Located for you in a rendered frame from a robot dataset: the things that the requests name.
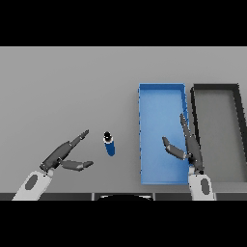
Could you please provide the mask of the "dark grey bin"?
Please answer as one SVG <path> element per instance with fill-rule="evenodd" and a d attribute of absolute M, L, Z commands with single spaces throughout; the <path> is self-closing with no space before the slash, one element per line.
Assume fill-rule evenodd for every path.
<path fill-rule="evenodd" d="M 247 182 L 247 125 L 238 84 L 194 84 L 195 134 L 212 182 Z"/>

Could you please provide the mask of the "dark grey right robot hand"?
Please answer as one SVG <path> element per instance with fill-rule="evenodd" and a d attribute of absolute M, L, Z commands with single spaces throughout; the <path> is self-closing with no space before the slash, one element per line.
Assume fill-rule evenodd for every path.
<path fill-rule="evenodd" d="M 196 174 L 202 175 L 204 173 L 205 167 L 203 164 L 203 156 L 201 153 L 200 145 L 195 135 L 191 133 L 183 114 L 179 115 L 179 119 L 185 138 L 186 151 L 175 147 L 165 136 L 163 136 L 162 142 L 165 147 L 165 151 L 180 160 L 187 159 L 189 164 L 194 168 L 194 172 Z"/>

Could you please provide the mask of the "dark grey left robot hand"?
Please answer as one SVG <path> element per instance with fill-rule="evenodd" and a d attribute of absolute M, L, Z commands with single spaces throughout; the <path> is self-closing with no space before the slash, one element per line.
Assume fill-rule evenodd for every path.
<path fill-rule="evenodd" d="M 55 151 L 53 151 L 48 157 L 42 162 L 40 168 L 46 173 L 50 169 L 56 169 L 58 166 L 62 166 L 64 169 L 72 171 L 82 171 L 85 168 L 88 168 L 94 164 L 93 161 L 72 161 L 67 160 L 69 153 L 82 141 L 86 135 L 89 133 L 88 130 L 85 130 L 83 133 L 78 135 L 73 141 L 67 141 L 64 144 L 60 145 Z"/>

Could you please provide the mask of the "blue bin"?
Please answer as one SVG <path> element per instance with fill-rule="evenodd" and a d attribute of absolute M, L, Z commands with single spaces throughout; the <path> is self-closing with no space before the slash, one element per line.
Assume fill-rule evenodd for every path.
<path fill-rule="evenodd" d="M 188 161 L 165 151 L 162 137 L 186 151 L 180 114 L 189 124 L 185 85 L 183 83 L 140 83 L 139 147 L 141 183 L 186 184 Z"/>

